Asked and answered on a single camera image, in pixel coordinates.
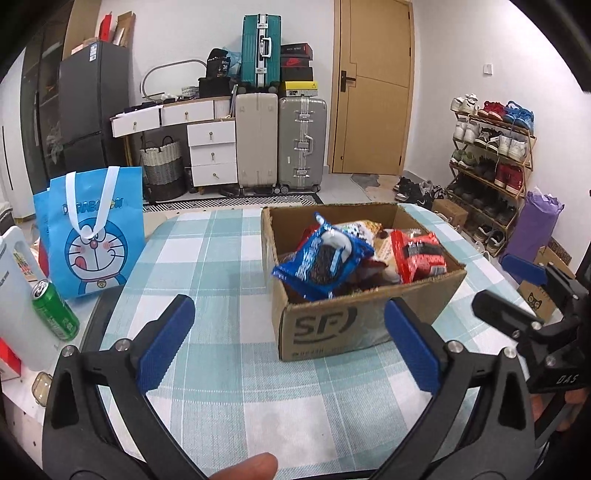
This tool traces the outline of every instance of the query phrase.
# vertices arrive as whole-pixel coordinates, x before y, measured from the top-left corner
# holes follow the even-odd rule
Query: floor mat
[[[397,175],[353,173],[351,180],[359,185],[373,202],[396,201],[396,194],[392,189],[398,183]]]
[[[167,210],[211,209],[217,207],[241,207],[245,205],[322,205],[315,193],[293,193],[288,195],[265,195],[245,197],[218,197],[209,199],[180,200],[144,205],[144,212],[165,212]]]

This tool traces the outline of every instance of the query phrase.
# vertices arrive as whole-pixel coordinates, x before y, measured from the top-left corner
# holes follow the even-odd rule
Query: blue gripper pad
[[[435,395],[441,384],[435,354],[392,300],[386,302],[384,322],[419,389]]]
[[[545,285],[548,281],[544,267],[523,260],[515,255],[505,255],[501,260],[501,267],[506,272],[515,274],[533,285]]]
[[[156,320],[164,321],[165,325],[138,362],[135,383],[142,395],[158,388],[195,322],[195,304],[191,298],[184,297],[175,310],[169,312],[169,309],[170,306]]]

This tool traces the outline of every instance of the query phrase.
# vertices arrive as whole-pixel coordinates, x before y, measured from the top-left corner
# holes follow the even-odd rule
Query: blue snack bag
[[[374,254],[366,241],[332,226],[318,213],[316,221],[320,227],[295,256],[272,272],[310,301],[331,299],[359,262]]]

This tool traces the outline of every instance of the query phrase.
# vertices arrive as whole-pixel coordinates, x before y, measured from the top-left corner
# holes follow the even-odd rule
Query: wooden door
[[[333,171],[399,174],[412,88],[410,7],[341,0],[340,18]]]

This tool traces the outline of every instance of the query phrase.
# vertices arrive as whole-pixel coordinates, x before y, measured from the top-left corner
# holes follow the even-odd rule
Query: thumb
[[[210,480],[273,480],[277,469],[275,455],[261,453],[214,473]]]

